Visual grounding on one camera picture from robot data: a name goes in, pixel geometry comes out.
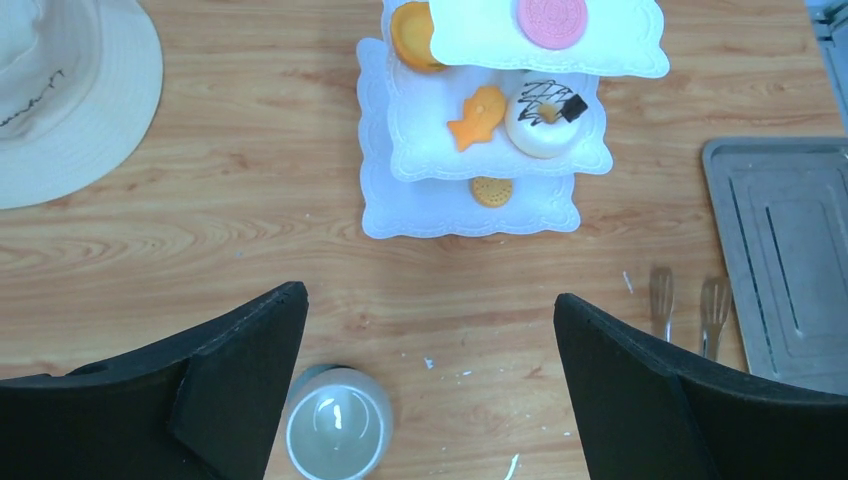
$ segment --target gray tray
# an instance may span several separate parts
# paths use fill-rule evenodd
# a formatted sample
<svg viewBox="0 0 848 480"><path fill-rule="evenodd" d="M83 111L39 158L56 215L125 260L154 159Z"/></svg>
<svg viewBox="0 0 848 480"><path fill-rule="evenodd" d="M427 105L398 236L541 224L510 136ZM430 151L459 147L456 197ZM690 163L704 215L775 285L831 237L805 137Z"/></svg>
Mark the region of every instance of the gray tray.
<svg viewBox="0 0 848 480"><path fill-rule="evenodd" d="M718 139L704 170L751 373L848 394L848 139Z"/></svg>

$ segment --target silverware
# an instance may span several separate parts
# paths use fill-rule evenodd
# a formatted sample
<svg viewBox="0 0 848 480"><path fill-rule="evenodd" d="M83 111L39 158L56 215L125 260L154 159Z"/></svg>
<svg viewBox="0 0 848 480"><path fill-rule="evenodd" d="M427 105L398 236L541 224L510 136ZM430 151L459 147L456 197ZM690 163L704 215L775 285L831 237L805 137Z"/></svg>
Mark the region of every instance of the silverware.
<svg viewBox="0 0 848 480"><path fill-rule="evenodd" d="M671 312L674 310L674 275L668 267L651 270L651 331L671 342Z"/></svg>
<svg viewBox="0 0 848 480"><path fill-rule="evenodd" d="M718 359L718 344L732 303L730 280L713 277L704 281L701 288L701 355L712 361Z"/></svg>

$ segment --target white hat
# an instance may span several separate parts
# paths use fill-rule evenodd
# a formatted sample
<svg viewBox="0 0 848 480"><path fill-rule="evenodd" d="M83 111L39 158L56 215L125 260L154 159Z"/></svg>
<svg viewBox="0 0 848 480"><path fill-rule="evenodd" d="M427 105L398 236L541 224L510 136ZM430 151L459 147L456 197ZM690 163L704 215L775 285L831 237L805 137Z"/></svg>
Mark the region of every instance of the white hat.
<svg viewBox="0 0 848 480"><path fill-rule="evenodd" d="M0 208L75 192L126 160L162 65L136 0L0 0Z"/></svg>

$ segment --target white frosted donut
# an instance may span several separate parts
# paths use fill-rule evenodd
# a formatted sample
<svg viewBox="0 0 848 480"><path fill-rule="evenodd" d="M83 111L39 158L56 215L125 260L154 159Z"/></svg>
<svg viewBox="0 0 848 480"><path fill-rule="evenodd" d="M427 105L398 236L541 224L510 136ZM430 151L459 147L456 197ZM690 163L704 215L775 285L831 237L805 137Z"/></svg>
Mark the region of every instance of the white frosted donut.
<svg viewBox="0 0 848 480"><path fill-rule="evenodd" d="M536 158L564 154L580 131L588 106L565 85L528 77L507 106L506 133L519 150Z"/></svg>

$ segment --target orange fish-shaped cracker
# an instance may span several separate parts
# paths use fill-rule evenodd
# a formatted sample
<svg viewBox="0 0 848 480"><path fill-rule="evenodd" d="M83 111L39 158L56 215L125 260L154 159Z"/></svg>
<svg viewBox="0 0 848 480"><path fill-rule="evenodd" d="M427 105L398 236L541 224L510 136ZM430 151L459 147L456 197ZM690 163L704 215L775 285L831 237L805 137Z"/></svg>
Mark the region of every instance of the orange fish-shaped cracker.
<svg viewBox="0 0 848 480"><path fill-rule="evenodd" d="M480 87L462 106L462 120L448 122L456 148L464 152L474 143L492 141L492 132L506 115L506 97L498 87Z"/></svg>

